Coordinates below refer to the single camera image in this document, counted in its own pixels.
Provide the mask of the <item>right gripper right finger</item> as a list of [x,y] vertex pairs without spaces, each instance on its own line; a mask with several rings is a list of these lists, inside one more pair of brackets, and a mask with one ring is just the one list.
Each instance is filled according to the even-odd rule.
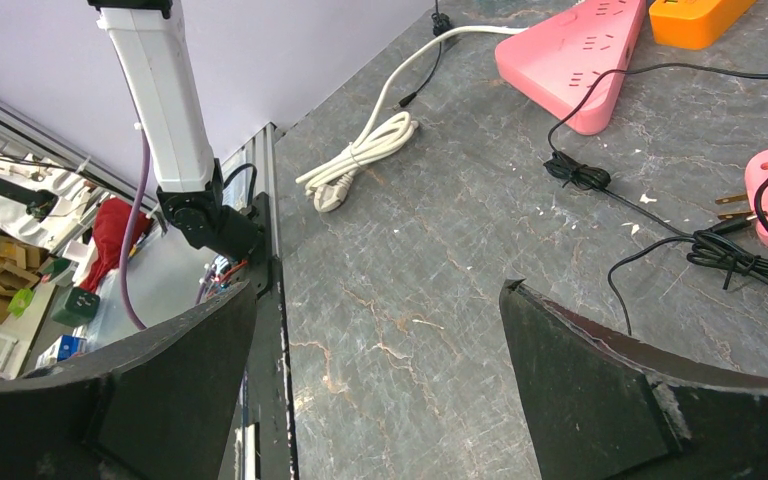
[[545,479],[768,479],[768,378],[692,361],[509,280],[499,309]]

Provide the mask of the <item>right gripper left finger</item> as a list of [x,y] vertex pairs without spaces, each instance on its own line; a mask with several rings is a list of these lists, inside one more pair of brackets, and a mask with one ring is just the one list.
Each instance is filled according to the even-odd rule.
[[215,479],[255,330],[239,284],[96,351],[0,380],[0,479]]

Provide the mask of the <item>pink power strip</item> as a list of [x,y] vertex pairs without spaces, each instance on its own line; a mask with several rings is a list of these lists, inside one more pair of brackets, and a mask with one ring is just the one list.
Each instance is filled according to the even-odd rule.
[[623,77],[599,76],[629,66],[647,3],[588,0],[502,42],[495,49],[502,79],[582,135],[610,122]]

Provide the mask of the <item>orange power strip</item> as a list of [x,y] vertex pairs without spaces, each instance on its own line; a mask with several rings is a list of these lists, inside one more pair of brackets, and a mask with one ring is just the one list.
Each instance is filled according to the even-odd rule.
[[714,44],[755,0],[658,0],[648,10],[660,45],[701,50]]

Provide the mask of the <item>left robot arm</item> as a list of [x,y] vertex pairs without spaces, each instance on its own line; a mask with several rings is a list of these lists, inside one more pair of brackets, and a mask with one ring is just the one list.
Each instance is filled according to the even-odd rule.
[[165,220],[197,249],[243,261],[264,229],[223,202],[178,1],[93,1],[111,39],[153,160]]

